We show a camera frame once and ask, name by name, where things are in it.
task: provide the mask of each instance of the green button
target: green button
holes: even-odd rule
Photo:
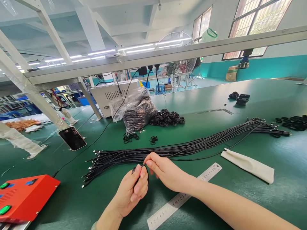
[[[5,189],[10,185],[10,183],[4,183],[3,185],[0,186],[0,189]]]
[[[0,210],[0,215],[4,215],[5,213],[7,213],[11,209],[11,207],[12,206],[10,205],[5,206],[3,209]]]

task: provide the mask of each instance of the forearm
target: forearm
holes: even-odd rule
[[[196,178],[191,181],[186,193],[201,200],[234,230],[298,229],[262,206]]]
[[[117,230],[122,222],[122,216],[112,205],[106,207],[96,224],[96,230]]]

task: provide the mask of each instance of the window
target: window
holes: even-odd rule
[[[201,40],[202,34],[209,28],[211,10],[212,7],[210,7],[206,12],[204,12],[194,21],[193,40],[196,44]]]
[[[240,0],[229,38],[274,31],[291,0]],[[267,47],[254,49],[251,57],[263,56]],[[223,60],[239,59],[243,51],[226,53]]]

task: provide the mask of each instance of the red power supply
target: red power supply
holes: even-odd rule
[[[0,186],[0,222],[33,221],[60,181],[49,175],[9,180]]]

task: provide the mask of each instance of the white machine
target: white machine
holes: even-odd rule
[[[117,82],[115,82],[115,84],[112,82],[112,83],[107,83],[104,85],[99,85],[99,86],[96,86],[90,89],[90,92],[92,93],[97,104],[99,105],[101,112],[103,113],[105,117],[111,116],[109,102],[121,96],[119,89],[121,89],[121,92],[125,96],[129,83],[130,83],[130,80],[120,81],[118,82],[118,85],[117,85]],[[136,89],[139,87],[140,87],[140,82],[138,81],[138,79],[133,79],[129,86],[129,89],[131,90],[131,89]]]

